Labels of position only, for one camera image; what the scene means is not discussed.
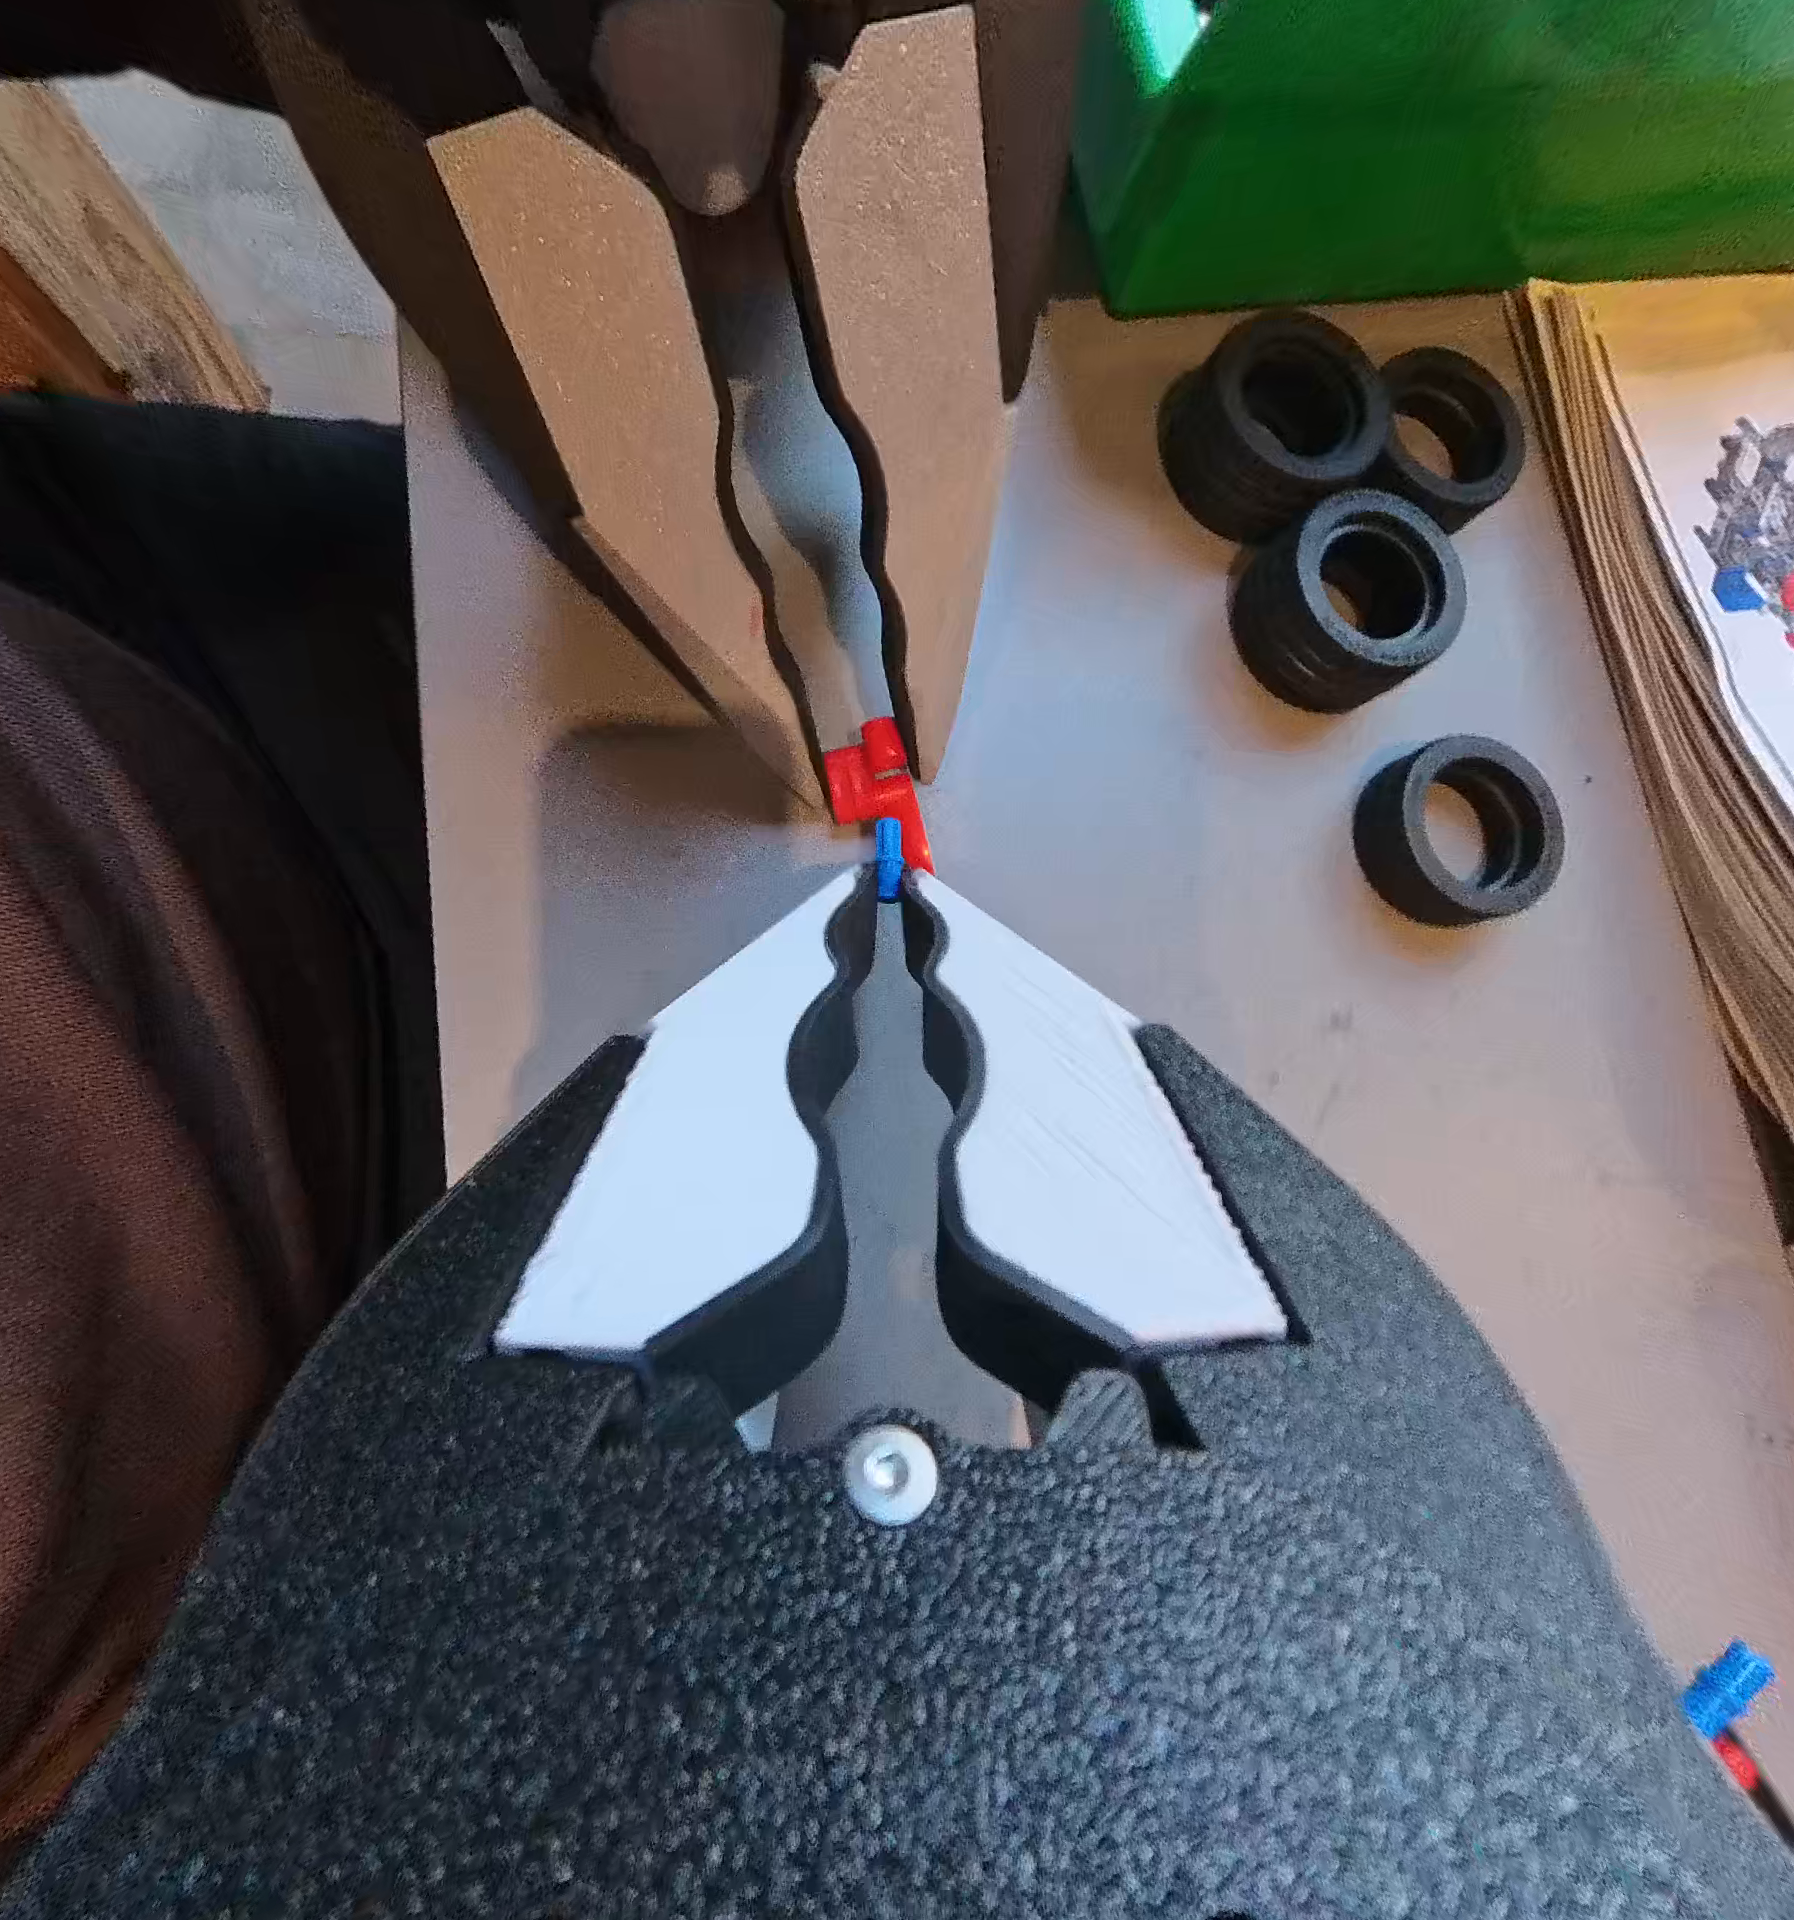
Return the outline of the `person's brown shirt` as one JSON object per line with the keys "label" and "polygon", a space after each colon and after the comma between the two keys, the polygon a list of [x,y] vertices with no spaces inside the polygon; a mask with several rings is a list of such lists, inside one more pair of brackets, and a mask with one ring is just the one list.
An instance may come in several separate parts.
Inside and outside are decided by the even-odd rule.
{"label": "person's brown shirt", "polygon": [[0,1873],[378,1225],[352,934],[205,706],[0,582]]}

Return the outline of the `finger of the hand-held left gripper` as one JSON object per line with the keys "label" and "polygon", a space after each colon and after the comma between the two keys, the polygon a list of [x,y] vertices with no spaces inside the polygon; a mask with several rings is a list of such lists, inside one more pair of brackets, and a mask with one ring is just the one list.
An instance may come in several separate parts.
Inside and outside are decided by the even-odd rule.
{"label": "finger of the hand-held left gripper", "polygon": [[553,118],[484,118],[426,152],[573,488],[576,531],[718,717],[823,811],[809,699],[735,503],[732,401],[661,188]]}
{"label": "finger of the hand-held left gripper", "polygon": [[782,193],[817,392],[858,469],[894,717],[931,784],[1005,461],[974,11],[869,20],[839,67],[813,62]]}

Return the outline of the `open instruction booklet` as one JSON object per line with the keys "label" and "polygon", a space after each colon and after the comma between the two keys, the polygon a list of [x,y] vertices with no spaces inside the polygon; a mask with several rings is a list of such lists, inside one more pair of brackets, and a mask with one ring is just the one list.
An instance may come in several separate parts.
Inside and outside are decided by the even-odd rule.
{"label": "open instruction booklet", "polygon": [[1504,304],[1705,994],[1794,1153],[1794,275]]}

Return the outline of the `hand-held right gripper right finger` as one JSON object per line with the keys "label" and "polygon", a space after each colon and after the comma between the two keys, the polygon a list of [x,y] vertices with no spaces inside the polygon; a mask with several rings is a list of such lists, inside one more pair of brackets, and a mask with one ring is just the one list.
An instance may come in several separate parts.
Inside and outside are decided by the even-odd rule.
{"label": "hand-held right gripper right finger", "polygon": [[1143,1021],[942,877],[903,877],[903,958],[950,1105],[934,1279],[956,1348],[1038,1410],[1087,1373],[1171,1410],[1166,1361],[1285,1345],[1287,1303]]}

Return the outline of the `green plastic bin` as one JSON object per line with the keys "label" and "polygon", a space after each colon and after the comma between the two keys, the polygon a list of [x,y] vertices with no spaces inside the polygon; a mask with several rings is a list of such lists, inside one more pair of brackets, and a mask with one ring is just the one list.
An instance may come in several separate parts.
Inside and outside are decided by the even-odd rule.
{"label": "green plastic bin", "polygon": [[1794,270],[1794,3],[1087,5],[1108,310]]}

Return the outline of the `wooden workbench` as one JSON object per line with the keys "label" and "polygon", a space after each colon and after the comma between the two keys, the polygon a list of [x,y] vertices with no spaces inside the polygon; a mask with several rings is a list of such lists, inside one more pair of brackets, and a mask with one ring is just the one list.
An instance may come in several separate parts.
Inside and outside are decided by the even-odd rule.
{"label": "wooden workbench", "polygon": [[93,137],[0,84],[0,392],[262,414],[268,391]]}

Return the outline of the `grey desk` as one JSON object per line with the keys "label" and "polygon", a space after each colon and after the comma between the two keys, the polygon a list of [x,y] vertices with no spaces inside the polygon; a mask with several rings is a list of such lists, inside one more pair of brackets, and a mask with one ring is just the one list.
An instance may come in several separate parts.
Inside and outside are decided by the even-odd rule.
{"label": "grey desk", "polygon": [[[924,792],[956,891],[1171,1024],[1404,1237],[1575,1477],[1663,1658],[1731,1637],[1794,1811],[1794,1277],[1547,476],[1460,540],[1433,669],[1342,719],[1268,699],[1230,550],[1154,410],[1223,317],[1047,307],[976,642]],[[855,841],[788,796],[554,559],[400,329],[448,1174]],[[1527,913],[1423,927],[1352,852],[1391,756],[1476,734],[1557,793]]]}

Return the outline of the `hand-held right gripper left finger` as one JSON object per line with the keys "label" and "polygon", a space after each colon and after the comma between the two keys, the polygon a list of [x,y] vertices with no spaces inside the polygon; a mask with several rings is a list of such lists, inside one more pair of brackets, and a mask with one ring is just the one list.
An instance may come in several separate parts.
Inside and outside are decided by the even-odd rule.
{"label": "hand-held right gripper left finger", "polygon": [[845,1296],[829,1107],[858,1061],[874,868],[835,874],[645,1022],[496,1321],[496,1353],[769,1403]]}

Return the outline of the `toy brick race car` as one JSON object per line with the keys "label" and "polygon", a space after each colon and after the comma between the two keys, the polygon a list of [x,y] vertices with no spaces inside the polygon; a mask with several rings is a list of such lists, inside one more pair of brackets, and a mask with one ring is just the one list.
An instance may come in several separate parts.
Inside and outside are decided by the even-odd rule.
{"label": "toy brick race car", "polygon": [[1746,1641],[1731,1639],[1694,1670],[1679,1704],[1698,1739],[1794,1857],[1794,1811],[1741,1736],[1750,1709],[1773,1681],[1773,1664]]}

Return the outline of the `red brick connector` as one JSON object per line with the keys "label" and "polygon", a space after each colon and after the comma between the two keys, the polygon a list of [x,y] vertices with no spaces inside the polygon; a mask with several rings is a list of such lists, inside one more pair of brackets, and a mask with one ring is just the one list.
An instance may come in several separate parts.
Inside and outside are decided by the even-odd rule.
{"label": "red brick connector", "polygon": [[858,737],[821,756],[830,818],[839,826],[866,826],[878,818],[909,822],[919,817],[907,755],[894,717],[866,719]]}

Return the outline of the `black rubber tyre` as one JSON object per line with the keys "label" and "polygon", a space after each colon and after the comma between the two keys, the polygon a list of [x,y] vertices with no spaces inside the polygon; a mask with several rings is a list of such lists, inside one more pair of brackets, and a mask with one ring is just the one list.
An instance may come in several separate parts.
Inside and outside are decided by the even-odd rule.
{"label": "black rubber tyre", "polygon": [[1223,540],[1268,540],[1360,487],[1392,426],[1389,391],[1354,338],[1304,310],[1234,325],[1158,408],[1178,503]]}
{"label": "black rubber tyre", "polygon": [[[1378,368],[1391,429],[1367,485],[1399,496],[1446,535],[1496,508],[1519,477],[1527,440],[1508,389],[1474,357],[1446,348],[1404,350]],[[1402,440],[1416,421],[1445,454],[1433,467]]]}
{"label": "black rubber tyre", "polygon": [[[1460,877],[1433,847],[1427,803],[1446,789],[1477,818],[1479,865]],[[1448,734],[1391,756],[1351,815],[1351,846],[1372,890],[1414,924],[1515,918],[1541,900],[1564,858],[1557,793],[1527,756],[1476,734]]]}
{"label": "black rubber tyre", "polygon": [[1270,694],[1341,715],[1442,659],[1465,610],[1450,535],[1392,493],[1346,490],[1254,550],[1230,633]]}

